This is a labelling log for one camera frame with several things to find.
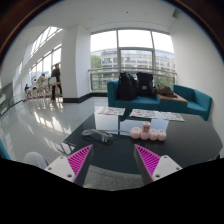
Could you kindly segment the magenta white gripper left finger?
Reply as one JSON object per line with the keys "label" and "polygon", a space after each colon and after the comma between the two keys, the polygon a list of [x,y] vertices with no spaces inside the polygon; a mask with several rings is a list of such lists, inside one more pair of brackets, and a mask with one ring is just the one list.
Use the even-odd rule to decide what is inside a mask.
{"label": "magenta white gripper left finger", "polygon": [[67,157],[59,156],[45,168],[45,171],[82,186],[92,157],[93,145],[88,145]]}

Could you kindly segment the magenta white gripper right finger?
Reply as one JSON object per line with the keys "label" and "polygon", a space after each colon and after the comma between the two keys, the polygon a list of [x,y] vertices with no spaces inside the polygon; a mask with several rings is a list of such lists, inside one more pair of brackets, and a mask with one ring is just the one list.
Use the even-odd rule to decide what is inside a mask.
{"label": "magenta white gripper right finger", "polygon": [[182,169],[168,155],[159,156],[137,144],[134,145],[134,157],[145,185]]}

